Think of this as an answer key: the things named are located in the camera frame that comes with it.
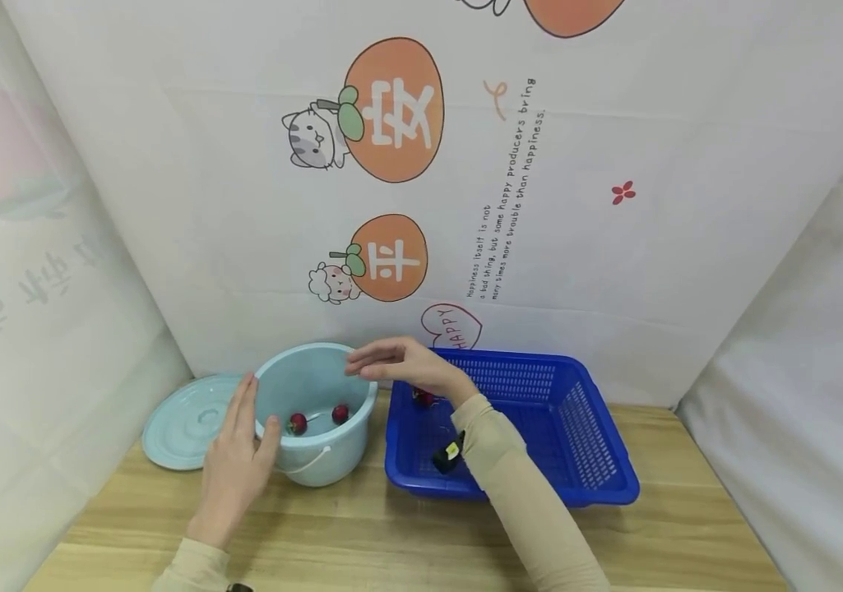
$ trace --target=red flower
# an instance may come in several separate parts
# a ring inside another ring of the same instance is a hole
[[[612,193],[615,194],[612,203],[616,206],[622,203],[622,199],[632,199],[635,196],[635,192],[632,191],[632,181],[626,181],[621,187],[612,187]]]

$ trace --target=basket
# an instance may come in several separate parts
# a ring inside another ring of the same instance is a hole
[[[520,430],[526,452],[566,506],[627,505],[638,477],[608,407],[582,363],[569,357],[434,349],[463,369],[497,411]],[[422,409],[396,382],[385,432],[385,473],[422,497],[486,499],[460,463],[441,474],[432,457],[457,436],[447,400]]]

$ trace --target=sleeve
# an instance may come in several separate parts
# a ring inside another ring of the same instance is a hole
[[[183,539],[171,565],[151,586],[151,592],[227,592],[227,562],[224,551]]]
[[[452,415],[464,460],[540,592],[604,592],[609,581],[563,500],[526,454],[520,432],[483,395]]]

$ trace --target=black object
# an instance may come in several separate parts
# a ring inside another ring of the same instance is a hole
[[[463,459],[465,432],[461,432],[456,440],[436,451],[431,461],[440,474],[451,473]]]

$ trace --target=wooden table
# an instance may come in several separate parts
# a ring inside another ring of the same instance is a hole
[[[572,514],[614,590],[786,590],[678,419],[651,407],[612,412],[641,496]],[[260,592],[532,590],[489,504],[421,499],[389,484],[387,414],[382,397],[365,460],[340,483],[309,490],[274,476],[230,548],[230,577]],[[201,473],[155,467],[136,444],[26,590],[148,590],[200,492]]]

